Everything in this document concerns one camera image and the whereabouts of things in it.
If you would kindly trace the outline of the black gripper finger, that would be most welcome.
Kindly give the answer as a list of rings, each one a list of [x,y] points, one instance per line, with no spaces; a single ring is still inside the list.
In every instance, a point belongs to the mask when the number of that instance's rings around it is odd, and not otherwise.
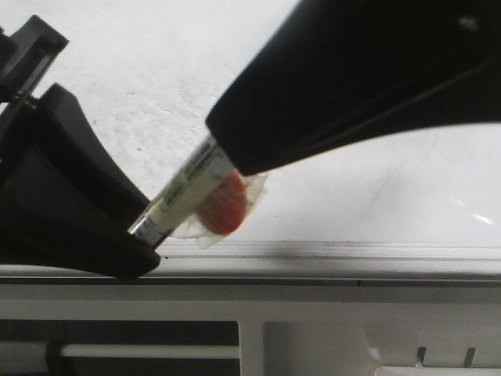
[[[2,264],[140,277],[160,263],[128,231],[147,203],[63,86],[2,127]]]
[[[302,1],[206,124],[244,175],[500,119],[497,1]]]

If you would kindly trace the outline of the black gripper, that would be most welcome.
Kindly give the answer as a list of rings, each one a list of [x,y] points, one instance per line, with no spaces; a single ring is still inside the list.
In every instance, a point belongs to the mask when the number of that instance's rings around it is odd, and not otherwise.
[[[1,35],[1,111],[12,117],[31,96],[69,40],[37,15],[10,36]]]

